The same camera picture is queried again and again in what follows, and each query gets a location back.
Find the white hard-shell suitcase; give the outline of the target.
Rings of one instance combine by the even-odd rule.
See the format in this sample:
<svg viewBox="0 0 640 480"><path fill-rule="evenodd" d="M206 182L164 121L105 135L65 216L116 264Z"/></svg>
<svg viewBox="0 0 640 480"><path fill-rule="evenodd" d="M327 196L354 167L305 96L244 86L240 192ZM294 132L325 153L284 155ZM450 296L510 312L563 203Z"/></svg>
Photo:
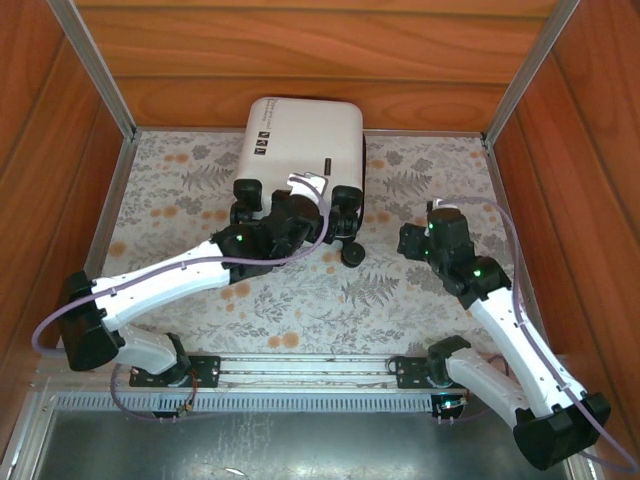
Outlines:
<svg viewBox="0 0 640 480"><path fill-rule="evenodd" d="M332 208L355 210L356 224L332 224L357 234L364 216L366 142L361 110L352 103L263 97L250 109L236 179L232 224L257 220L291 191L291 173L328 179L323 195ZM354 241L342 243L341 261L359 266L366 253Z"/></svg>

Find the galvanised metal sheet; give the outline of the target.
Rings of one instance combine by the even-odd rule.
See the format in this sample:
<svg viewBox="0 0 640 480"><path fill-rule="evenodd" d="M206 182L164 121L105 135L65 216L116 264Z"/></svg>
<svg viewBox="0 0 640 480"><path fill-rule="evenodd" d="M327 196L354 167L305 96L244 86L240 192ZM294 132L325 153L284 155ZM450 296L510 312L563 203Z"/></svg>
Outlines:
<svg viewBox="0 0 640 480"><path fill-rule="evenodd" d="M177 424L58 411L33 480L590 480L520 454L493 414L230 413Z"/></svg>

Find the small black controller board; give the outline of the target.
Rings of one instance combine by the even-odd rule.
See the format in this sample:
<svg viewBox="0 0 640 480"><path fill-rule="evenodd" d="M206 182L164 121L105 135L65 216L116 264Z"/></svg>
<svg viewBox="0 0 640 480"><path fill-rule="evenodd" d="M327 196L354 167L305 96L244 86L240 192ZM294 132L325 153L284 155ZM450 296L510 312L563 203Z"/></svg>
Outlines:
<svg viewBox="0 0 640 480"><path fill-rule="evenodd" d="M431 396L432 417L438 425L453 425L460 422L469 396L462 394L439 394Z"/></svg>
<svg viewBox="0 0 640 480"><path fill-rule="evenodd" d="M152 411L152 417L157 419L160 423L167 421L170 423L177 423L180 420L185 420L194 410L194 401L185 400L179 401L175 407L171 407L169 410Z"/></svg>

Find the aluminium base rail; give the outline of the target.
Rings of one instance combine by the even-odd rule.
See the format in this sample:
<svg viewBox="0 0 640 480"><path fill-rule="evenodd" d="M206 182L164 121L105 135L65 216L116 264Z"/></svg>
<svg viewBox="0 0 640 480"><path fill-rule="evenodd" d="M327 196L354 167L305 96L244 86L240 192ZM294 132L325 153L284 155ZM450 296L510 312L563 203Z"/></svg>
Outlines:
<svg viewBox="0 0 640 480"><path fill-rule="evenodd" d="M383 354L221 353L216 388L239 393L397 393Z"/></svg>

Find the aluminium frame post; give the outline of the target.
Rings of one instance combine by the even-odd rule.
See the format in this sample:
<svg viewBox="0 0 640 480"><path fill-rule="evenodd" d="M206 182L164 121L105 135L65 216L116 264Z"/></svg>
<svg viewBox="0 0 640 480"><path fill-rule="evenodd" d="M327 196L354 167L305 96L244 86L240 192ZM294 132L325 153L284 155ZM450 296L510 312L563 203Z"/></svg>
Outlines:
<svg viewBox="0 0 640 480"><path fill-rule="evenodd" d="M137 125L74 0L46 0L122 135L132 140Z"/></svg>
<svg viewBox="0 0 640 480"><path fill-rule="evenodd" d="M558 0L523 63L509 84L484 132L487 147L493 147L527 88L551 52L581 0Z"/></svg>

